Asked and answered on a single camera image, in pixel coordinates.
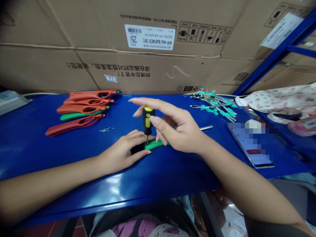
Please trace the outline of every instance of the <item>fingernail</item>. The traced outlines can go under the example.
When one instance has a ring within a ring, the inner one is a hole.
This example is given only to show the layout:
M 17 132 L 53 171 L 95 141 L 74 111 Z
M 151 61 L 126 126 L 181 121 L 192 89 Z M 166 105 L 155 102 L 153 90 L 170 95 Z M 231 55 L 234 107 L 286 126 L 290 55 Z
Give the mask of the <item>fingernail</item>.
M 151 123 L 155 126 L 158 125 L 160 122 L 160 118 L 157 116 L 150 116 L 149 119 L 150 119 Z

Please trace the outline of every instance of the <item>white power cable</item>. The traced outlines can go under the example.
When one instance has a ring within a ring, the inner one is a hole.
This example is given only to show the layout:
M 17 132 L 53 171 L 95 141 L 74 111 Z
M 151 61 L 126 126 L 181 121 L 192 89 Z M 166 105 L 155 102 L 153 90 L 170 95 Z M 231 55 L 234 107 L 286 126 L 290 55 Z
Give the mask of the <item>white power cable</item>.
M 232 96 L 232 97 L 245 97 L 245 96 L 248 96 L 248 95 L 226 95 L 226 94 L 217 94 L 217 95 L 224 95 L 224 96 Z
M 41 95 L 41 94 L 55 94 L 55 93 L 38 92 L 38 93 L 29 93 L 29 94 L 24 94 L 24 95 L 22 95 L 22 96 L 29 96 L 29 95 Z

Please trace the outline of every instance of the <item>shipping label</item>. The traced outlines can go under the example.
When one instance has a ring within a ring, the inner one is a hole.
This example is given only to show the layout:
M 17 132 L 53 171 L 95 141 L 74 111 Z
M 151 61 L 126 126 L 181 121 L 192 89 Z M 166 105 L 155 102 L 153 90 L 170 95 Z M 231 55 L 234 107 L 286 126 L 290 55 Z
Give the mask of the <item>shipping label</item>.
M 267 48 L 276 49 L 302 21 L 303 18 L 289 12 L 260 45 Z
M 125 25 L 130 48 L 173 50 L 175 29 Z

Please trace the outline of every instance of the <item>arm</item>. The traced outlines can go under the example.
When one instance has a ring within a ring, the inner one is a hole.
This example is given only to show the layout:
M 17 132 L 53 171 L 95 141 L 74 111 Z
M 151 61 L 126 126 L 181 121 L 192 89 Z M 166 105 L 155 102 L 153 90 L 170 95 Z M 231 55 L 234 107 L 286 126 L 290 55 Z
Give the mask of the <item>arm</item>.
M 132 147 L 146 139 L 143 132 L 134 130 L 96 157 L 0 182 L 1 216 L 14 224 L 81 184 L 131 166 L 151 153 L 130 153 Z
M 234 204 L 246 216 L 263 222 L 293 225 L 314 236 L 295 208 L 269 181 L 200 131 L 188 111 L 161 100 L 133 98 L 131 101 L 141 106 L 135 117 L 141 116 L 143 106 L 166 114 L 164 118 L 150 117 L 157 137 L 165 145 L 169 142 L 176 150 L 203 157 Z

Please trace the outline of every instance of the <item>red plastic part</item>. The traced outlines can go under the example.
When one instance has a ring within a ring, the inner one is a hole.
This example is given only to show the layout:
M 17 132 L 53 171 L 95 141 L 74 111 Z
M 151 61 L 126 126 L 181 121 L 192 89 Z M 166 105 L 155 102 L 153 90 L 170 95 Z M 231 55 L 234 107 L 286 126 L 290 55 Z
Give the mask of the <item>red plastic part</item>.
M 60 125 L 56 125 L 53 127 L 50 127 L 46 132 L 46 136 L 56 136 L 61 133 L 67 132 L 69 130 L 75 129 L 75 128 L 81 128 L 81 127 L 89 127 L 90 125 L 97 122 L 100 118 L 105 117 L 105 114 L 98 114 L 98 115 L 92 115 L 85 118 L 80 118 L 71 122 L 63 123 Z
M 62 105 L 57 109 L 59 114 L 67 113 L 83 113 L 83 114 L 93 114 L 99 110 L 106 110 L 108 106 L 93 106 L 93 105 Z
M 113 94 L 117 94 L 116 90 L 71 92 L 69 98 L 75 101 L 83 99 L 106 99 Z
M 67 98 L 64 101 L 64 104 L 80 104 L 80 105 L 108 105 L 109 103 L 113 103 L 112 99 L 84 99 L 74 101 L 70 98 Z

